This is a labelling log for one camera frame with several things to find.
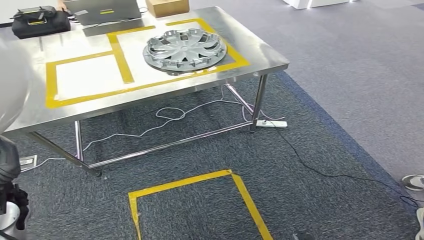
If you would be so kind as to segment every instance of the power strip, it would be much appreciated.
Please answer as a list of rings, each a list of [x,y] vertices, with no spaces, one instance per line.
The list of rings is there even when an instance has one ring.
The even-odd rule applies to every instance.
[[[286,121],[258,120],[256,127],[287,128]]]

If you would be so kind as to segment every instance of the white robot part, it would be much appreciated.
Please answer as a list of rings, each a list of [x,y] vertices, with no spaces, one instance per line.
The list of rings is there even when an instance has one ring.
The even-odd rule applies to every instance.
[[[0,134],[19,116],[34,77],[24,51],[0,38]]]
[[[30,80],[35,77],[26,54],[17,44],[17,42],[12,44],[0,38],[0,134],[22,112],[29,95]],[[0,162],[4,165],[9,163],[4,159]],[[7,202],[6,214],[0,215],[0,231],[13,239],[24,240],[26,231],[16,228],[19,215],[19,207],[12,202]],[[3,239],[9,238],[0,236],[0,240]]]
[[[8,201],[7,214],[0,215],[0,230],[16,239],[25,240],[27,239],[27,231],[18,230],[16,228],[16,222],[18,221],[19,214],[19,207]],[[0,236],[0,240],[7,240],[7,238]]]

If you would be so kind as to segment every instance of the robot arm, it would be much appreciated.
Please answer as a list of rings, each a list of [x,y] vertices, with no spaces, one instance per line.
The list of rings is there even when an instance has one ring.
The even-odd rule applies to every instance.
[[[21,173],[18,150],[13,142],[0,135],[0,215],[6,213],[7,196],[12,180]]]
[[[0,134],[21,114],[29,94],[29,80],[35,76],[24,52],[0,38]],[[15,144],[0,135],[0,239],[25,239],[28,194],[12,183],[20,173]],[[8,219],[14,219],[13,228],[8,227]]]
[[[21,113],[28,98],[29,79],[35,77],[28,58],[16,44],[0,38],[0,134]],[[7,194],[20,173],[15,144],[0,135],[0,215],[6,213]]]

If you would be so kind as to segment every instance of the yellow tape square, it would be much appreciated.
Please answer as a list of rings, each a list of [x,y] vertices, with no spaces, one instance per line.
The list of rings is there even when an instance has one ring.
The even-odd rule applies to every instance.
[[[140,230],[140,223],[139,223],[139,214],[138,214],[138,207],[137,207],[137,198],[143,197],[149,194],[158,193],[161,191],[166,191],[169,189],[174,189],[178,187],[182,187],[189,184],[194,184],[197,182],[209,180],[209,179],[215,179],[219,177],[224,176],[232,176],[232,180],[234,181],[235,185],[237,186],[238,191],[241,194],[241,197],[244,200],[244,203],[247,206],[247,209],[250,213],[250,215],[253,218],[254,223],[256,224],[260,235],[262,236],[262,239],[264,240],[273,240],[273,237],[271,236],[270,232],[268,231],[267,226],[264,223],[264,220],[262,220],[261,214],[259,213],[258,209],[255,206],[255,203],[252,200],[252,197],[250,196],[245,184],[243,183],[243,180],[240,176],[233,173],[230,169],[221,170],[221,171],[215,171],[199,176],[193,176],[189,178],[185,178],[182,180],[174,181],[165,183],[158,186],[153,186],[149,188],[145,188],[142,190],[132,191],[128,193],[129,198],[129,208],[131,210],[131,217],[135,224],[135,229],[137,231],[137,237],[138,240],[142,240],[142,234]]]
[[[203,20],[202,18],[193,18],[193,19],[187,19],[182,21],[170,22],[170,23],[167,23],[166,25],[174,26],[174,25],[193,23],[193,22],[198,23],[207,32],[216,33],[216,31],[211,26],[209,26],[209,24],[207,24],[205,20]],[[227,45],[227,54],[234,60],[234,62],[218,65],[213,67],[212,69],[200,70],[191,75],[181,76],[174,79],[164,80],[164,81],[155,82],[151,84],[144,84],[144,85],[130,87],[126,89],[119,89],[115,91],[87,95],[87,96],[80,96],[80,97],[75,97],[70,99],[63,99],[63,100],[56,99],[56,95],[58,94],[56,66],[60,64],[67,64],[67,63],[83,61],[83,60],[98,58],[98,57],[107,56],[107,55],[114,55],[120,74],[122,75],[123,82],[125,84],[134,83],[134,78],[132,76],[131,70],[128,66],[127,60],[125,58],[124,52],[122,50],[122,47],[119,43],[117,36],[121,34],[128,34],[128,33],[144,31],[144,30],[150,30],[154,28],[155,26],[146,26],[146,27],[133,28],[129,30],[111,32],[107,34],[107,38],[112,48],[111,51],[106,51],[106,52],[101,52],[101,53],[96,53],[96,54],[91,54],[86,56],[80,56],[80,57],[75,57],[75,58],[70,58],[70,59],[65,59],[60,61],[47,62],[46,63],[46,96],[45,96],[46,106],[48,108],[59,108],[59,107],[72,105],[76,103],[86,102],[90,100],[117,95],[117,94],[128,93],[128,92],[132,92],[132,91],[136,91],[140,89],[150,88],[150,87],[154,87],[158,85],[173,83],[173,82],[181,81],[188,78],[199,77],[199,76],[208,75],[212,73],[218,73],[222,71],[236,69],[236,68],[248,66],[250,64],[225,39],[223,39],[223,41]]]

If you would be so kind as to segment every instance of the power cord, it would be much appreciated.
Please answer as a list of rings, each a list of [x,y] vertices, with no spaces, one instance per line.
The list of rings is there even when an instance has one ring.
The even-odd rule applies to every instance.
[[[6,240],[18,240],[17,238],[6,234],[3,230],[0,230],[0,237],[3,237]]]
[[[141,14],[147,13],[149,9],[147,7],[140,7],[139,10],[145,9],[145,11],[140,11]]]
[[[94,143],[98,143],[98,142],[102,142],[102,141],[105,141],[105,140],[108,140],[108,139],[110,139],[110,138],[113,138],[113,137],[115,137],[115,136],[125,136],[125,137],[134,137],[134,138],[141,138],[142,136],[144,136],[146,133],[148,133],[148,132],[150,132],[150,131],[152,131],[152,130],[155,130],[155,129],[160,129],[160,128],[163,128],[163,127],[165,127],[168,123],[170,123],[170,122],[173,122],[173,121],[179,121],[179,120],[182,120],[182,119],[184,119],[185,117],[186,117],[186,115],[188,114],[188,113],[190,113],[190,112],[192,112],[192,111],[194,111],[194,110],[196,110],[196,109],[198,109],[198,108],[200,108],[200,107],[203,107],[203,106],[206,106],[206,105],[209,105],[209,104],[213,104],[213,103],[217,103],[217,102],[223,102],[223,103],[230,103],[230,104],[238,104],[238,105],[241,105],[241,114],[242,114],[242,117],[243,117],[243,119],[246,121],[246,122],[248,122],[248,120],[246,119],[246,116],[245,116],[245,107],[240,103],[240,102],[238,102],[238,101],[227,101],[227,100],[224,100],[224,86],[221,86],[221,98],[219,99],[219,100],[213,100],[213,101],[210,101],[210,102],[207,102],[207,103],[204,103],[204,104],[201,104],[201,105],[198,105],[198,106],[196,106],[196,107],[194,107],[194,108],[192,108],[192,109],[190,109],[190,110],[188,110],[188,111],[184,111],[184,110],[182,110],[182,109],[180,109],[180,108],[176,108],[176,107],[162,107],[162,108],[160,108],[159,110],[157,110],[157,112],[156,112],[156,114],[155,114],[155,116],[156,117],[158,117],[158,118],[161,118],[161,119],[165,119],[165,120],[167,120],[165,123],[163,123],[162,125],[160,125],[160,126],[156,126],[156,127],[153,127],[153,128],[150,128],[150,129],[148,129],[148,130],[146,130],[146,131],[144,131],[142,134],[140,134],[140,135],[132,135],[132,134],[123,134],[123,133],[115,133],[115,134],[112,134],[112,135],[110,135],[110,136],[108,136],[108,137],[105,137],[105,138],[102,138],[102,139],[98,139],[98,140],[95,140],[95,141],[92,141],[92,142],[90,142],[84,149],[83,149],[83,152],[84,151],[86,151],[87,149],[89,149],[91,146],[92,146],[92,144],[94,144]],[[254,105],[252,105],[252,104],[249,104],[248,103],[248,105],[249,106],[251,106],[252,108],[254,108],[255,106]],[[177,117],[177,118],[172,118],[172,117],[167,117],[167,116],[164,116],[164,115],[160,115],[160,112],[162,112],[163,110],[177,110],[177,111],[180,111],[182,114],[181,114],[181,116],[179,116],[179,117]],[[149,113],[152,113],[152,112],[154,112],[155,110],[152,110],[152,111],[150,111],[150,112],[147,112],[147,113],[145,113],[145,115],[147,115],[147,114],[149,114]],[[284,119],[285,117],[280,117],[280,118],[272,118],[272,117],[269,117],[269,116],[267,116],[262,110],[260,110],[260,113],[263,115],[263,116],[265,116],[266,118],[267,118],[267,120],[281,120],[281,119]],[[293,152],[296,154],[296,156],[297,156],[297,159],[298,159],[298,161],[305,167],[305,168],[307,168],[307,169],[309,169],[309,170],[311,170],[312,172],[315,172],[315,173],[317,173],[317,174],[319,174],[319,175],[321,175],[321,176],[324,176],[324,177],[326,177],[326,178],[341,178],[341,177],[346,177],[346,178],[351,178],[351,179],[355,179],[355,180],[363,180],[363,181],[369,181],[369,182],[375,182],[375,183],[379,183],[379,184],[382,184],[382,185],[384,185],[384,186],[386,186],[388,189],[390,189],[390,190],[392,190],[392,191],[394,191],[395,193],[397,193],[397,194],[399,194],[399,199],[402,201],[402,202],[404,202],[404,203],[406,203],[406,204],[408,204],[408,205],[410,205],[410,206],[412,206],[412,207],[415,207],[415,208],[418,208],[419,207],[419,205],[418,205],[418,202],[424,202],[424,200],[418,200],[418,199],[415,199],[415,198],[412,198],[412,197],[409,197],[409,196],[405,196],[405,195],[403,195],[401,192],[399,192],[398,190],[396,190],[396,189],[394,189],[393,187],[391,187],[391,186],[389,186],[389,185],[387,185],[386,183],[384,183],[384,182],[382,182],[382,181],[379,181],[379,180],[374,180],[374,179],[370,179],[370,178],[363,178],[363,177],[357,177],[357,176],[351,176],[351,175],[347,175],[347,174],[339,174],[339,175],[329,175],[329,174],[326,174],[326,173],[322,173],[322,172],[320,172],[320,171],[318,171],[318,170],[316,170],[315,168],[313,168],[313,167],[311,167],[311,166],[309,166],[309,165],[307,165],[304,161],[303,161],[303,159],[301,158],[301,156],[299,155],[299,153],[298,153],[298,151],[296,150],[296,148],[281,134],[281,132],[278,130],[278,128],[274,125],[274,127],[275,127],[275,130],[276,130],[276,132],[278,133],[278,135],[291,147],[291,149],[293,150]],[[49,160],[65,160],[65,158],[47,158],[46,160],[44,160],[42,163],[40,163],[40,164],[38,164],[37,166],[34,166],[34,167],[30,167],[30,168],[27,168],[27,169],[25,169],[25,170],[22,170],[22,173],[24,173],[24,172],[27,172],[27,171],[30,171],[30,170],[33,170],[33,169],[36,169],[36,168],[38,168],[38,167],[41,167],[43,164],[45,164],[47,161],[49,161]]]
[[[180,109],[180,108],[176,108],[176,107],[167,107],[167,106],[162,107],[162,108],[160,108],[159,110],[157,110],[157,112],[156,112],[156,114],[155,114],[155,116],[156,116],[156,117],[158,117],[158,118],[160,118],[160,119],[165,119],[165,120],[166,120],[166,121],[165,121],[165,123],[163,123],[162,125],[160,125],[160,126],[156,126],[156,127],[153,127],[153,128],[150,128],[150,129],[148,129],[148,130],[144,131],[144,132],[143,132],[142,134],[140,134],[140,135],[132,135],[132,134],[115,133],[115,134],[112,134],[112,135],[107,136],[107,137],[105,137],[105,138],[98,139],[98,140],[95,140],[95,141],[92,141],[92,142],[88,143],[88,145],[87,145],[87,146],[86,146],[86,147],[85,147],[82,151],[83,151],[83,152],[85,152],[85,151],[86,151],[87,149],[89,149],[89,148],[90,148],[90,147],[91,147],[94,143],[102,142],[102,141],[108,140],[108,139],[110,139],[110,138],[113,138],[113,137],[115,137],[115,136],[141,138],[142,136],[144,136],[145,134],[147,134],[148,132],[150,132],[150,131],[152,131],[152,130],[160,129],[160,128],[165,127],[165,126],[166,126],[167,124],[169,124],[170,122],[173,122],[173,121],[179,121],[179,120],[184,119],[188,113],[191,113],[192,111],[194,111],[194,110],[196,110],[196,109],[198,109],[198,108],[201,108],[201,107],[206,106],[206,105],[209,105],[209,104],[218,103],[218,102],[242,105],[242,104],[241,104],[240,102],[238,102],[238,101],[227,101],[227,100],[224,100],[224,86],[221,86],[221,98],[220,98],[219,100],[213,100],[213,101],[210,101],[210,102],[207,102],[207,103],[204,103],[204,104],[198,105],[198,106],[196,106],[196,107],[194,107],[194,108],[192,108],[192,109],[190,109],[190,110],[188,110],[188,111],[184,111],[184,110],[182,110],[182,109]],[[177,111],[180,111],[180,112],[181,112],[181,115],[180,115],[179,117],[177,117],[177,118],[172,118],[172,117],[168,117],[168,116],[160,115],[160,113],[161,113],[162,111],[164,111],[164,110],[177,110]],[[147,112],[147,113],[145,113],[144,115],[150,114],[150,113],[152,113],[152,112],[154,112],[154,111],[156,111],[156,110],[153,110],[153,111]],[[267,116],[267,115],[266,115],[266,114],[265,114],[262,110],[260,111],[260,113],[261,113],[262,115],[264,115],[264,116],[265,116],[268,120],[280,120],[280,119],[283,119],[283,118],[284,118],[284,117],[280,117],[280,118],[271,118],[271,117]],[[25,172],[28,172],[28,171],[30,171],[30,170],[33,170],[33,169],[39,168],[39,167],[41,167],[42,165],[44,165],[47,161],[50,161],[50,160],[65,160],[65,158],[53,158],[53,157],[47,158],[47,159],[46,159],[46,160],[44,160],[42,163],[40,163],[40,164],[38,164],[38,165],[36,165],[36,166],[33,166],[33,167],[30,167],[30,168],[27,168],[27,169],[22,170],[22,171],[21,171],[21,173],[25,173]]]
[[[379,180],[374,180],[374,179],[370,179],[370,178],[363,178],[363,177],[357,177],[357,176],[351,176],[351,175],[346,175],[346,174],[340,174],[340,175],[329,175],[326,173],[322,173],[318,170],[316,170],[315,168],[307,165],[303,159],[301,158],[301,156],[299,155],[298,151],[296,150],[296,148],[281,134],[281,132],[278,130],[278,128],[274,125],[276,132],[278,133],[278,135],[290,146],[290,148],[293,150],[293,152],[296,154],[297,159],[299,161],[299,163],[301,163],[305,168],[311,170],[312,172],[315,172],[321,176],[324,176],[326,178],[340,178],[340,177],[346,177],[346,178],[351,178],[351,179],[355,179],[355,180],[364,180],[364,181],[370,181],[370,182],[375,182],[375,183],[379,183],[382,184],[384,186],[386,186],[388,189],[391,189],[392,191],[394,191],[395,193],[399,194],[399,199],[402,200],[402,202],[418,208],[419,205],[417,202],[424,202],[424,200],[417,200],[415,198],[409,197],[409,196],[405,196],[403,193],[399,192],[398,190],[394,189],[393,187],[387,185],[386,183],[379,181]]]

